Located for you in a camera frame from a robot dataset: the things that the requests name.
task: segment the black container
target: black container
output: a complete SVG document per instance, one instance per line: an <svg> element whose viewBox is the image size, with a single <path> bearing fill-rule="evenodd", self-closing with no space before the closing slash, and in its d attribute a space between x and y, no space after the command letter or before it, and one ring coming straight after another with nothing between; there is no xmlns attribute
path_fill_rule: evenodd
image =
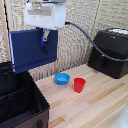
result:
<svg viewBox="0 0 128 128"><path fill-rule="evenodd" d="M117 59L128 59L128 36L110 32L99 31L94 39L95 44L105 54ZM94 47L88 66L112 78L118 79L128 73L128 62L117 62L103 57Z"/></svg>
<svg viewBox="0 0 128 128"><path fill-rule="evenodd" d="M0 128L48 128L50 106L28 72L15 74L2 63L0 81Z"/></svg>

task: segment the blue board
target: blue board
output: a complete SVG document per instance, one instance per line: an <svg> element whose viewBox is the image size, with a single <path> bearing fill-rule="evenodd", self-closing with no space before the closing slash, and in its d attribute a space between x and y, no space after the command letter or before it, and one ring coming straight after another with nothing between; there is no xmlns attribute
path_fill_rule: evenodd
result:
<svg viewBox="0 0 128 128"><path fill-rule="evenodd" d="M14 72L20 73L57 59L58 31L50 31L46 46L41 46L43 30L9 32L10 52Z"/></svg>

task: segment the wicker wall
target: wicker wall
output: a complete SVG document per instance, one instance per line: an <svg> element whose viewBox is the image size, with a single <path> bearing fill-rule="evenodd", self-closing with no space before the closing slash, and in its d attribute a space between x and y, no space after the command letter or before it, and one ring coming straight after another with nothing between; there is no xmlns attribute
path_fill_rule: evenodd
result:
<svg viewBox="0 0 128 128"><path fill-rule="evenodd" d="M7 61L7 52L5 47L5 39L2 25L2 17L0 13L0 63Z"/></svg>
<svg viewBox="0 0 128 128"><path fill-rule="evenodd" d="M96 22L93 28L92 39L99 30L120 28L128 30L128 0L101 0ZM92 45L89 45L88 56Z"/></svg>
<svg viewBox="0 0 128 128"><path fill-rule="evenodd" d="M27 0L10 1L11 21L15 31L32 29L24 24L24 7ZM127 0L67 0L67 21L82 27L92 39L99 30L107 28L128 29ZM0 62L6 61L3 30L0 18ZM90 56L92 45L85 36L73 26L65 26L59 31L58 60L30 70L34 80L42 79L55 72L60 72L85 63Z"/></svg>
<svg viewBox="0 0 128 128"><path fill-rule="evenodd" d="M67 0L66 20L76 23L91 36L98 4L99 0ZM59 71L84 64L88 40L83 33L73 26L65 26L61 35Z"/></svg>

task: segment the black storage box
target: black storage box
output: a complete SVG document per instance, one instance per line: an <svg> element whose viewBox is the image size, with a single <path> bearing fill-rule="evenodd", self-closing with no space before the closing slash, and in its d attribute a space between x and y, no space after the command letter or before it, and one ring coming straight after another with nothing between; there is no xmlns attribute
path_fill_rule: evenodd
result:
<svg viewBox="0 0 128 128"><path fill-rule="evenodd" d="M128 59L128 35L103 30L98 32L94 43L108 56ZM128 73L128 62L109 60L103 57L94 47L88 66L115 79Z"/></svg>
<svg viewBox="0 0 128 128"><path fill-rule="evenodd" d="M0 128L48 128L49 107L28 72L0 64Z"/></svg>

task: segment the black cable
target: black cable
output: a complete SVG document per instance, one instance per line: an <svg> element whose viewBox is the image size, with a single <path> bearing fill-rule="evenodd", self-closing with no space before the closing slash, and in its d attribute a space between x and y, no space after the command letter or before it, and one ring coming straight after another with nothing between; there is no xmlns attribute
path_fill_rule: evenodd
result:
<svg viewBox="0 0 128 128"><path fill-rule="evenodd" d="M76 25L76 24L74 24L74 23L72 23L72 22L65 22L65 25L70 25L70 24L73 25L73 26L75 26L75 27L78 28L79 30L81 30L81 31L84 33L84 35L89 39L89 41L92 43L92 45L95 47L95 49L96 49L99 53L101 53L103 57L106 57L106 58L108 58L108 59L110 59L110 60L119 61L119 62L128 61L128 59L124 59L124 60L115 59L115 58L112 58L112 57L106 55L104 52L102 52L102 51L96 46L96 44L91 40L91 38L88 36L88 34L87 34L81 27L79 27L78 25Z"/></svg>

